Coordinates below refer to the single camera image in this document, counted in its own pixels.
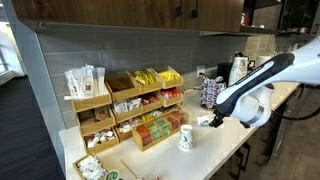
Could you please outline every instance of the backsplash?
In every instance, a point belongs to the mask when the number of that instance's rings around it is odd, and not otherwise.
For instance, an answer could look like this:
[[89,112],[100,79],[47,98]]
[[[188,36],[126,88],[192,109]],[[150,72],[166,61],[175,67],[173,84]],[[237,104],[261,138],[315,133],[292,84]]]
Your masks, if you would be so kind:
[[66,128],[76,126],[64,71],[85,64],[103,66],[107,73],[170,65],[184,77],[186,89],[201,84],[196,77],[198,65],[206,66],[206,74],[215,73],[220,62],[230,60],[235,51],[244,51],[256,59],[269,50],[282,51],[307,39],[274,36],[206,36],[199,32],[48,25],[37,33],[48,72]]

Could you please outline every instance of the wall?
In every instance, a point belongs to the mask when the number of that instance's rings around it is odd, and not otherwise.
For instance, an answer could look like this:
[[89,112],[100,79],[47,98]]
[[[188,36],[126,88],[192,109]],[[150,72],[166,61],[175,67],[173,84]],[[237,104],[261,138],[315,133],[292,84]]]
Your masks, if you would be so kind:
[[256,59],[269,50],[282,50],[297,38],[274,36],[199,36],[199,32],[119,27],[47,25],[38,38],[66,128],[76,126],[64,71],[85,64],[106,67],[108,73],[170,65],[184,77],[182,89],[198,86],[196,67],[214,73],[235,51]]
[[59,136],[59,131],[64,130],[65,126],[36,33],[17,19],[10,0],[2,2],[52,144],[65,171],[63,145]]
[[6,23],[0,23],[0,49],[7,63],[8,70],[0,75],[0,85],[10,79],[27,74],[20,53],[17,50],[11,28]]

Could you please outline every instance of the paper cup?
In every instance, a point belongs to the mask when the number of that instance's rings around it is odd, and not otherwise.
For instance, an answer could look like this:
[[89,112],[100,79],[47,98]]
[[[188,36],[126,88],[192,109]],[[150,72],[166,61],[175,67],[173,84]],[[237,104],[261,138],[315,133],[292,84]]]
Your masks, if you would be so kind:
[[192,126],[191,125],[186,124],[186,125],[181,126],[178,147],[185,152],[192,151],[193,138],[192,138]]

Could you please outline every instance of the wooden organizer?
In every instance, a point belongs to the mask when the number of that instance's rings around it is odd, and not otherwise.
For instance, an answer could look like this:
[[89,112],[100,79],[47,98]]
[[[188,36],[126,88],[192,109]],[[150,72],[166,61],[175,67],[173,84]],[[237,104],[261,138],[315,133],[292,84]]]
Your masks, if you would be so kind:
[[81,136],[87,136],[87,135],[93,134],[94,132],[100,131],[102,129],[115,126],[116,125],[115,117],[109,105],[108,105],[108,110],[110,114],[109,118],[105,118],[104,120],[100,120],[92,124],[81,124],[81,119],[79,118],[79,113],[81,112],[77,113],[78,126],[79,126]]
[[135,97],[141,94],[140,85],[132,79],[129,72],[120,72],[106,76],[106,86],[109,89],[112,101]]
[[129,75],[132,79],[134,79],[140,86],[141,88],[141,94],[146,94],[146,93],[149,93],[149,92],[154,92],[154,91],[157,91],[159,89],[162,88],[162,80],[154,73],[154,71],[150,68],[148,69],[144,69],[144,70],[147,70],[149,71],[152,76],[155,78],[156,82],[153,83],[153,84],[149,84],[149,85],[140,85],[134,78],[133,76],[133,73],[132,72],[129,72]]
[[116,122],[121,123],[121,122],[126,121],[128,119],[131,119],[131,118],[134,118],[134,117],[141,115],[142,114],[142,106],[140,106],[138,108],[134,108],[131,111],[124,112],[121,114],[116,113],[113,108],[112,108],[112,111],[116,117]]
[[80,161],[84,160],[85,158],[87,158],[87,157],[89,157],[89,156],[93,156],[93,157],[97,158],[98,161],[100,162],[101,166],[102,166],[107,172],[109,172],[108,167],[99,159],[99,157],[96,156],[95,153],[90,153],[90,154],[88,154],[88,155],[80,158],[80,159],[77,160],[76,162],[72,163],[73,167],[75,168],[75,170],[77,171],[78,175],[80,176],[80,178],[81,178],[82,180],[86,180],[86,178],[85,178],[85,177],[82,175],[82,173],[79,171],[79,168],[78,168],[78,165],[77,165],[77,164],[78,164]]
[[89,99],[71,101],[74,112],[86,111],[89,109],[101,107],[112,103],[111,94],[106,88],[108,94]]
[[[178,119],[178,118],[176,118],[175,116],[172,116],[172,114],[174,114],[174,113],[179,113],[179,114],[181,114],[182,118],[181,118],[181,119]],[[142,136],[140,135],[140,133],[137,131],[137,128],[138,128],[139,126],[138,126],[138,127],[135,127],[135,128],[132,128],[132,135],[133,135],[134,142],[135,142],[135,143],[137,144],[137,146],[141,149],[141,151],[145,151],[145,150],[153,147],[154,145],[160,143],[161,141],[167,139],[168,137],[172,136],[173,134],[179,132],[181,125],[187,123],[188,114],[185,113],[185,112],[183,112],[183,111],[181,111],[181,110],[175,110],[175,111],[172,111],[172,112],[170,112],[170,113],[168,113],[168,114],[165,114],[165,115],[163,115],[163,116],[159,116],[159,117],[157,117],[156,119],[159,119],[159,118],[163,118],[163,119],[165,119],[166,122],[170,122],[171,132],[168,133],[168,134],[166,134],[166,135],[164,135],[164,136],[162,136],[162,137],[160,137],[159,139],[156,139],[156,140],[154,140],[153,137],[152,137],[152,135],[150,135],[151,138],[152,138],[152,142],[149,143],[149,144],[144,144],[144,142],[143,142],[143,137],[142,137]],[[155,120],[153,120],[153,121],[148,121],[148,122],[146,122],[146,123],[144,123],[144,124],[142,124],[142,125],[145,125],[145,126],[149,127],[149,126],[153,125],[153,123],[155,122]],[[173,127],[173,125],[174,125],[173,123],[174,123],[175,125],[178,125],[178,127],[176,127],[175,129],[172,129],[172,127]]]
[[172,97],[170,99],[164,99],[163,96],[161,96],[161,98],[162,98],[164,107],[169,107],[171,105],[178,104],[178,103],[181,103],[183,101],[182,93],[179,96]]
[[163,97],[159,92],[153,92],[152,94],[156,96],[159,101],[142,106],[142,113],[150,112],[163,106]]
[[172,71],[177,74],[179,74],[177,71],[175,71],[173,68],[170,66],[165,66],[165,67],[157,67],[157,68],[152,68],[151,69],[162,81],[162,88],[163,89],[169,89],[172,87],[177,87],[181,86],[183,84],[183,77],[180,75],[180,78],[171,80],[171,81],[165,81],[158,73],[164,72],[164,71]]
[[127,140],[127,139],[129,139],[129,138],[132,137],[132,130],[131,130],[131,131],[128,131],[128,132],[126,132],[126,133],[120,133],[119,127],[117,126],[117,127],[116,127],[116,131],[117,131],[117,134],[118,134],[118,136],[119,136],[120,142],[123,142],[123,141],[125,141],[125,140]]
[[118,135],[116,133],[116,130],[114,128],[110,128],[113,132],[114,138],[111,140],[108,140],[106,142],[103,142],[101,144],[96,144],[93,148],[87,148],[87,142],[85,141],[84,137],[82,138],[84,141],[84,148],[87,152],[87,154],[90,153],[99,153],[101,151],[107,150],[112,148],[113,146],[116,146],[119,144],[119,138]]

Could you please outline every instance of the countertop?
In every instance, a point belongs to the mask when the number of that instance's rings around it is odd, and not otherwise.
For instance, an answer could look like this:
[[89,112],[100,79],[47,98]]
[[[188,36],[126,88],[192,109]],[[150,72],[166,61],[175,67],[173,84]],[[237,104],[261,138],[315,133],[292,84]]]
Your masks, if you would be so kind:
[[[299,86],[298,83],[273,83],[272,109],[276,109]],[[200,127],[196,119],[200,115],[211,114],[199,106],[200,91],[188,90],[184,93],[182,109],[189,114],[193,126],[195,148],[183,152],[177,147],[179,133],[142,152],[130,138],[119,145],[103,151],[97,156],[110,169],[120,172],[122,179],[134,179],[120,160],[124,160],[139,177],[160,175],[161,179],[209,179],[231,155],[257,129],[243,128],[238,120],[224,118],[218,128]],[[66,178],[79,179],[72,163],[85,156],[83,141],[78,127],[60,132],[66,164]]]

